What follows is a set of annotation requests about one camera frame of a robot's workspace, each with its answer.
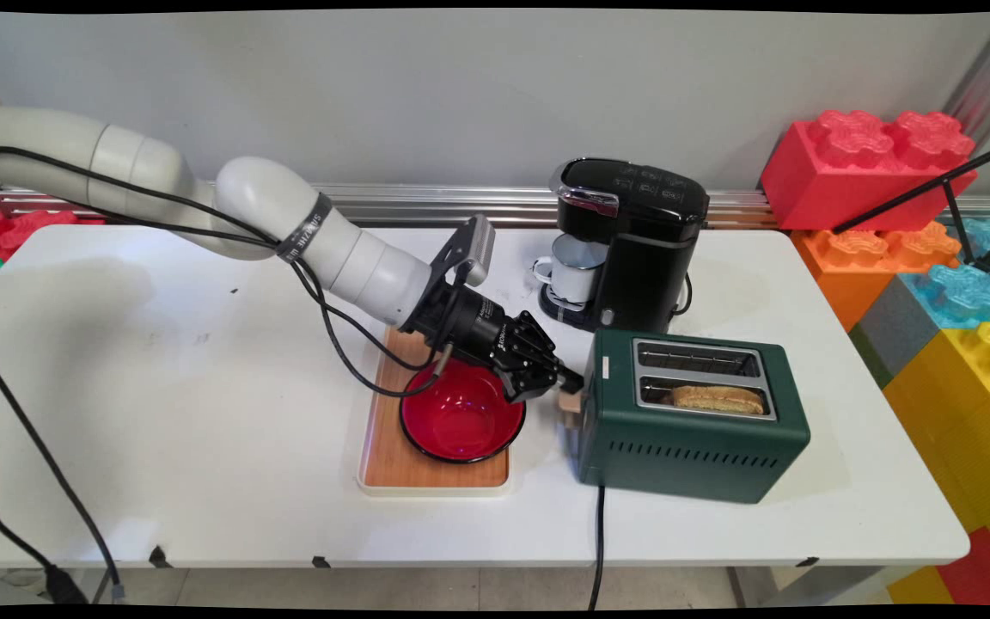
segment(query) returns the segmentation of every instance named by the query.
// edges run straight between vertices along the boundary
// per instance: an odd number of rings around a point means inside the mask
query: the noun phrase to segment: white wall
[[[627,157],[747,189],[787,123],[940,109],[977,15],[653,10],[0,13],[0,102],[313,181],[543,185]]]

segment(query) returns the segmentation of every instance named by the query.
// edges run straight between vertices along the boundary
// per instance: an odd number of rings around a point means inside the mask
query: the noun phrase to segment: black coffee maker
[[[541,309],[589,332],[667,332],[708,212],[705,189],[664,169],[593,157],[560,165],[549,187],[557,226],[609,250],[589,302],[567,306],[545,285]]]

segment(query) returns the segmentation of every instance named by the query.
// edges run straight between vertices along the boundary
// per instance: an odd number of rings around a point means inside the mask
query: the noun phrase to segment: robotic arm
[[[91,172],[173,193],[216,208],[282,239],[278,251],[180,234],[217,254],[262,260],[303,257],[326,290],[404,333],[420,332],[433,349],[491,368],[504,395],[519,402],[556,383],[569,392],[582,377],[553,355],[554,344],[528,312],[502,307],[467,285],[487,275],[495,230],[482,215],[468,220],[437,258],[425,264],[382,242],[331,207],[331,201],[285,166],[239,157],[217,174],[216,187],[196,179],[185,157],[165,142],[120,126],[60,111],[0,107],[0,146],[16,146]],[[223,220],[167,199],[114,187],[47,163],[0,153],[0,183],[163,224],[240,234]],[[453,271],[453,282],[447,274]]]

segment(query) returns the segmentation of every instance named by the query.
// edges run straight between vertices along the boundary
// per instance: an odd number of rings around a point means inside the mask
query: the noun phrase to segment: white table
[[[381,229],[429,260],[451,230]],[[531,310],[582,370],[590,335],[539,312],[527,266],[557,230],[500,230],[480,292]],[[705,231],[671,333],[775,342],[812,442],[759,505],[609,490],[608,565],[943,564],[968,538],[785,235]],[[341,304],[346,310],[349,305]],[[382,328],[353,310],[373,333]],[[366,376],[376,349],[336,321]],[[355,481],[370,392],[278,260],[166,232],[44,228],[0,271],[0,371],[126,567],[503,565],[594,560],[553,392],[530,404],[500,498],[371,498]],[[100,556],[0,396],[0,516],[64,567]],[[0,567],[31,561],[0,536]]]

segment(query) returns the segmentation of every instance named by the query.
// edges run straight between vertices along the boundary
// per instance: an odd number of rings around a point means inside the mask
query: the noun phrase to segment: blue lego brick
[[[926,273],[904,273],[908,290],[940,329],[975,329],[990,322],[990,275],[962,264],[935,264]]]
[[[938,334],[939,329],[975,329],[990,322],[990,277],[962,264],[935,264],[926,273],[900,273],[858,322],[888,376]]]
[[[964,219],[965,236],[969,238],[969,247],[973,249],[973,257],[980,258],[990,249],[990,219]],[[958,238],[957,230],[952,226],[946,226],[948,234],[952,238]],[[965,261],[965,251],[962,250],[957,255],[961,262]]]

